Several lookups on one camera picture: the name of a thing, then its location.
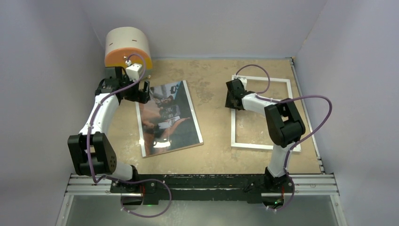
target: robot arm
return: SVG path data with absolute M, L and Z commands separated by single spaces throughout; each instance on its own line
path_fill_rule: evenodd
M 86 139 L 90 136 L 90 144 L 94 147 L 95 153 L 92 156 L 92 163 L 96 175 L 106 174 L 121 180 L 131 180 L 137 174 L 134 166 L 117 161 L 116 154 L 107 139 L 107 133 L 113 115 L 122 99 L 147 103 L 150 99 L 149 82 L 144 83 L 144 89 L 139 90 L 139 83 L 133 87 L 108 97 L 100 106 L 93 126 L 88 134 L 88 126 L 98 103 L 110 93 L 131 85 L 138 79 L 142 66 L 133 64 L 122 73 L 122 67 L 106 67 L 105 79 L 95 91 L 95 104 L 91 114 L 83 128 L 77 135 L 68 138 L 68 147 L 71 153 L 73 165 L 78 175 L 90 176 L 90 168 L 87 158 Z
M 256 93 L 246 91 L 245 78 L 234 79 L 226 84 L 228 91 L 225 107 L 253 111 L 266 117 L 269 135 L 274 143 L 266 177 L 269 180 L 283 177 L 287 152 L 305 133 L 305 125 L 295 104 L 273 103 L 256 98 Z

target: photograph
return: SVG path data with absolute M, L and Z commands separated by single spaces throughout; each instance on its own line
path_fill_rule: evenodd
M 186 81 L 150 87 L 150 100 L 136 106 L 143 157 L 203 144 Z

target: glass panel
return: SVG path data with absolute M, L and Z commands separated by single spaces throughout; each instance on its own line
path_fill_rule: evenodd
M 167 201 L 160 201 L 159 205 L 139 206 L 135 212 L 153 215 L 166 205 Z M 262 204 L 230 201 L 173 201 L 170 209 L 156 218 L 140 218 L 120 209 L 119 196 L 75 196 L 67 225 L 338 225 L 330 196 L 295 196 L 290 206 L 277 214 L 266 211 Z

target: plywood surface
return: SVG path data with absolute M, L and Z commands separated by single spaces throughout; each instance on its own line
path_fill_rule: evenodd
M 224 107 L 226 82 L 246 64 L 263 66 L 273 78 L 290 79 L 293 96 L 298 89 L 288 60 L 155 60 L 150 85 L 186 80 L 192 97 L 204 145 L 142 158 L 136 105 L 123 100 L 117 109 L 110 130 L 110 140 L 117 158 L 135 165 L 139 173 L 264 173 L 271 151 L 231 147 L 231 113 Z M 255 67 L 240 75 L 265 77 Z M 248 90 L 265 89 L 266 82 L 249 81 Z M 272 82 L 266 97 L 287 97 L 284 83 Z M 308 123 L 300 102 L 296 103 L 309 133 Z M 237 112 L 236 142 L 271 144 L 266 119 L 253 112 Z M 302 152 L 291 157 L 291 173 L 320 173 L 312 139 L 301 144 Z

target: black mounting plate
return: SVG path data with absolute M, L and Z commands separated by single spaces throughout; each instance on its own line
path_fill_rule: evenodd
M 164 181 L 171 190 L 173 200 L 264 203 L 262 193 L 276 193 L 281 196 L 283 186 L 286 193 L 292 192 L 287 178 L 279 185 L 271 187 L 265 185 L 264 174 L 139 174 L 138 178 Z M 137 185 L 117 183 L 110 189 L 111 193 L 122 194 L 143 191 L 144 205 L 156 205 L 159 200 L 169 200 L 167 189 L 155 181 Z

